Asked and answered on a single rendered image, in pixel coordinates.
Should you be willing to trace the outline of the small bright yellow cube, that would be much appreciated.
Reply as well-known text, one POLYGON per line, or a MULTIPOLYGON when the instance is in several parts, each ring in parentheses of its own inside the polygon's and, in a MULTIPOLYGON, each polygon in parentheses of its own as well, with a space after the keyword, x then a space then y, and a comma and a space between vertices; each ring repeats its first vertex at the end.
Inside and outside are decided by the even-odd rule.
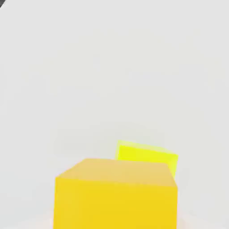
POLYGON ((168 165, 173 178, 175 178, 178 155, 162 147, 119 140, 115 159, 165 163, 168 165))

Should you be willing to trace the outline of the small orange-yellow cube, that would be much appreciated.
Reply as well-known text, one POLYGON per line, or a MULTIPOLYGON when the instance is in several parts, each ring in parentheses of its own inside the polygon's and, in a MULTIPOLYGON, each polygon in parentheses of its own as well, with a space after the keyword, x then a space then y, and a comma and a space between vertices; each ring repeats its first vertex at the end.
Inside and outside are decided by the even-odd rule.
POLYGON ((84 159, 55 179, 53 229, 177 229, 165 163, 84 159))

